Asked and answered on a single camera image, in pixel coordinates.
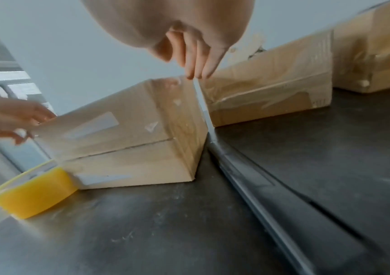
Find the yellow tape roll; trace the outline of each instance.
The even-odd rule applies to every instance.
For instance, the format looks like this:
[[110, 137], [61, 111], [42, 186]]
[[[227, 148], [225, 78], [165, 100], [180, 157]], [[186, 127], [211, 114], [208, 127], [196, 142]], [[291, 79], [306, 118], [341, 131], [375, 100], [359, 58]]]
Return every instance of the yellow tape roll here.
[[77, 191], [71, 177], [53, 160], [16, 176], [0, 186], [0, 207], [27, 219]]

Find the tape strip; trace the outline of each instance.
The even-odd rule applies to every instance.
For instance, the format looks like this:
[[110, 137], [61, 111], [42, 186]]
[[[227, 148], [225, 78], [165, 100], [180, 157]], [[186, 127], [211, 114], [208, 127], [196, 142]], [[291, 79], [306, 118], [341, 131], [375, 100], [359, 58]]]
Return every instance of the tape strip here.
[[77, 186], [70, 175], [50, 160], [0, 186], [0, 207], [27, 219], [69, 197]]

